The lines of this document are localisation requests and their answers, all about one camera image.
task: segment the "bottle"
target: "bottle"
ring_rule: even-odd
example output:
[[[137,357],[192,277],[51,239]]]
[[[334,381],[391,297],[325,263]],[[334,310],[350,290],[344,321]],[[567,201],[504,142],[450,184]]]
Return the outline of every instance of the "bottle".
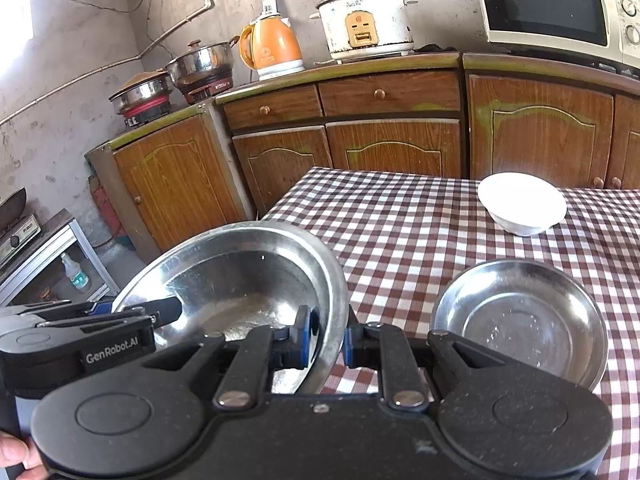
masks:
[[[73,261],[66,253],[60,254],[60,258],[62,258],[62,263],[65,264],[65,274],[72,285],[80,292],[88,291],[91,287],[91,280],[89,280],[89,277],[84,273],[80,264]]]

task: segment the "metal plate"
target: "metal plate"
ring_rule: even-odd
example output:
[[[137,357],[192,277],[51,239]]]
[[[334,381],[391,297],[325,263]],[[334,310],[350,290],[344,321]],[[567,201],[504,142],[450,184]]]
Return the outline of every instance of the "metal plate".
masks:
[[[593,390],[607,363],[607,328],[564,272],[527,260],[466,270],[440,295],[431,329],[449,330]]]
[[[133,278],[114,300],[113,311],[167,296],[177,296],[183,312],[156,330],[160,348],[201,332],[242,339],[255,326],[293,324],[301,304],[318,307],[321,340],[312,338],[310,366],[277,371],[276,393],[312,394],[322,388],[349,311],[344,273],[329,247],[282,222],[238,222],[184,241]]]

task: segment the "microwave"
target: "microwave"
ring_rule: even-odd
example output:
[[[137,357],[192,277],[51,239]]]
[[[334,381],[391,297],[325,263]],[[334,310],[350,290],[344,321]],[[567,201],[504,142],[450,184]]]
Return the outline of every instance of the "microwave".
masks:
[[[480,0],[489,43],[640,69],[638,0]]]

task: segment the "orange kettle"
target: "orange kettle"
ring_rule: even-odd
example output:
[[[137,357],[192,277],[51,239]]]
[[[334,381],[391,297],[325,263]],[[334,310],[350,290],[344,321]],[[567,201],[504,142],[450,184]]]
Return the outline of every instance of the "orange kettle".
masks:
[[[247,25],[238,47],[242,61],[258,72],[260,80],[305,69],[295,34],[276,12],[261,14]]]

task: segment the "table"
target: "table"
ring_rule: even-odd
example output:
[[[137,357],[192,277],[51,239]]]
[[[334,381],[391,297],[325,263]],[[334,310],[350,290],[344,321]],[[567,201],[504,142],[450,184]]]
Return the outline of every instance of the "table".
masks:
[[[546,262],[584,285],[605,318],[607,370],[594,391],[611,408],[603,479],[639,477],[640,190],[563,189],[565,219],[521,238],[497,226],[478,183],[401,173],[312,168],[265,216],[318,236],[344,267],[360,322],[425,336],[433,303],[460,272],[496,258]],[[325,392],[375,392],[371,370],[339,358]]]

